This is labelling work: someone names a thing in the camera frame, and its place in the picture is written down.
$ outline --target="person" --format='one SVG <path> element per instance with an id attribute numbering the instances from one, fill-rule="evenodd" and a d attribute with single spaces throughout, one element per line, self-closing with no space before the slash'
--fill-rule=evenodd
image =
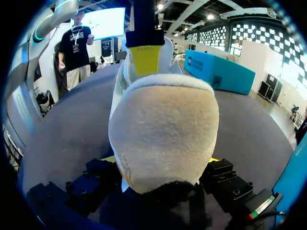
<path id="1" fill-rule="evenodd" d="M 295 122 L 296 114 L 298 110 L 299 110 L 298 106 L 294 106 L 291 110 L 292 114 L 290 115 L 290 118 L 292 119 L 293 122 Z"/>
<path id="2" fill-rule="evenodd" d="M 69 91 L 91 74 L 86 44 L 92 45 L 94 36 L 89 27 L 81 24 L 83 17 L 84 11 L 74 16 L 74 25 L 63 35 L 59 46 L 59 70 L 66 67 Z"/>

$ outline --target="gray floor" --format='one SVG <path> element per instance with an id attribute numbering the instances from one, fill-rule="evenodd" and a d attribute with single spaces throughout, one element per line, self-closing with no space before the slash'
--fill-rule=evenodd
<path id="1" fill-rule="evenodd" d="M 19 182 L 24 193 L 38 183 L 64 189 L 92 158 L 112 154 L 107 127 L 118 65 L 99 70 L 58 102 L 27 144 Z M 254 191 L 271 189 L 283 172 L 292 148 L 282 130 L 251 96 L 215 91 L 220 123 L 213 157 L 226 158 Z M 212 229 L 229 216 L 218 208 Z"/>
<path id="2" fill-rule="evenodd" d="M 250 91 L 249 95 L 261 104 L 261 106 L 273 118 L 288 139 L 295 133 L 294 124 L 290 120 L 288 115 L 289 113 L 284 107 L 281 107 L 276 103 L 269 103 L 267 100 L 263 99 L 253 91 Z"/>

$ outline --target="white wall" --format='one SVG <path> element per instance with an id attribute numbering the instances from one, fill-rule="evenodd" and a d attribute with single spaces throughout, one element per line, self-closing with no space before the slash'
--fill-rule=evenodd
<path id="1" fill-rule="evenodd" d="M 89 58 L 94 58 L 96 62 L 100 62 L 101 57 L 101 40 L 96 40 L 92 45 L 86 45 Z"/>
<path id="2" fill-rule="evenodd" d="M 244 40 L 239 58 L 239 64 L 256 73 L 251 89 L 258 92 L 260 84 L 268 74 L 278 77 L 278 56 L 270 47 L 256 42 Z"/>
<path id="3" fill-rule="evenodd" d="M 279 94 L 277 102 L 283 106 L 287 111 L 291 111 L 293 105 L 299 107 L 299 112 L 301 114 L 305 113 L 307 107 L 307 101 L 303 99 L 299 91 L 297 91 L 291 84 L 281 79 L 281 84 L 283 84 L 282 90 Z"/>
<path id="4" fill-rule="evenodd" d="M 191 45 L 196 46 L 196 48 L 195 48 L 196 51 L 205 52 L 205 50 L 207 50 L 207 52 L 209 54 L 214 54 L 214 55 L 221 57 L 221 58 L 228 57 L 229 60 L 234 61 L 234 62 L 238 62 L 238 57 L 236 55 L 231 55 L 228 52 L 219 50 L 217 48 L 207 46 L 207 45 L 204 45 L 204 44 L 200 44 L 200 43 L 197 43 L 197 42 L 190 42 L 190 41 L 178 38 L 178 37 L 172 36 L 172 37 L 169 37 L 169 38 L 171 40 L 173 40 L 174 43 L 177 43 L 178 46 L 183 46 L 185 50 L 188 49 L 189 45 L 191 44 Z"/>
<path id="5" fill-rule="evenodd" d="M 121 50 L 121 40 L 123 38 L 126 38 L 126 34 L 124 34 L 123 36 L 119 36 L 117 38 L 118 38 L 118 51 L 120 51 Z"/>

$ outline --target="exhibition hall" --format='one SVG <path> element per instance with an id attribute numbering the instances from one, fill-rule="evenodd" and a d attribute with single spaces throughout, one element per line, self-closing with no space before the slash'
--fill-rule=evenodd
<path id="1" fill-rule="evenodd" d="M 29 216 L 20 223 L 303 229 L 307 34 L 287 4 L 46 0 L 32 9 L 1 108 L 2 168 L 24 201 L 14 209 Z"/>

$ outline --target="blue panel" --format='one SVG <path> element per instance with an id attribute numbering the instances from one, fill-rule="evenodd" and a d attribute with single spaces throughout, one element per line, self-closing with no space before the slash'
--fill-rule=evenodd
<path id="1" fill-rule="evenodd" d="M 274 193 L 283 194 L 277 211 L 288 211 L 303 189 L 307 179 L 307 135 L 292 154 L 282 176 L 273 188 Z"/>
<path id="2" fill-rule="evenodd" d="M 194 77 L 211 84 L 213 80 L 214 58 L 215 56 L 211 54 L 186 50 L 184 69 Z"/>
<path id="3" fill-rule="evenodd" d="M 187 50 L 184 68 L 216 90 L 249 94 L 255 72 L 212 54 Z"/>
<path id="4" fill-rule="evenodd" d="M 214 89 L 249 94 L 255 72 L 221 57 L 215 57 L 214 66 Z"/>

